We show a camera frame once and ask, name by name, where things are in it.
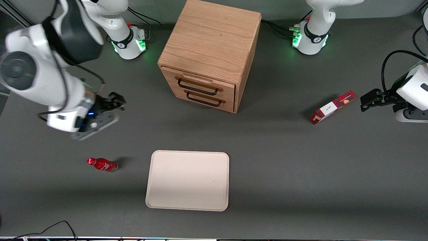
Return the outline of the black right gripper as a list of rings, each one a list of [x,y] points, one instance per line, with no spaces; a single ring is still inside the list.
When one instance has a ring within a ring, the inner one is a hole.
[[[70,134],[71,139],[83,141],[99,133],[119,121],[115,109],[124,111],[126,100],[117,92],[111,92],[108,97],[96,97],[95,103],[87,115],[77,122],[79,130]]]

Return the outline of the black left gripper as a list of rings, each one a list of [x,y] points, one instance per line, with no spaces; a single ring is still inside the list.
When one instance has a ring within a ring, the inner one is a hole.
[[[360,97],[361,101],[361,111],[365,112],[370,108],[374,107],[383,107],[387,105],[393,105],[393,111],[397,112],[402,109],[409,108],[408,101],[401,97],[397,91],[400,87],[406,84],[409,81],[410,77],[407,75],[402,75],[397,79],[390,89],[386,89],[385,77],[381,75],[381,84],[383,88],[383,99],[382,91],[380,89],[373,89],[368,93]]]

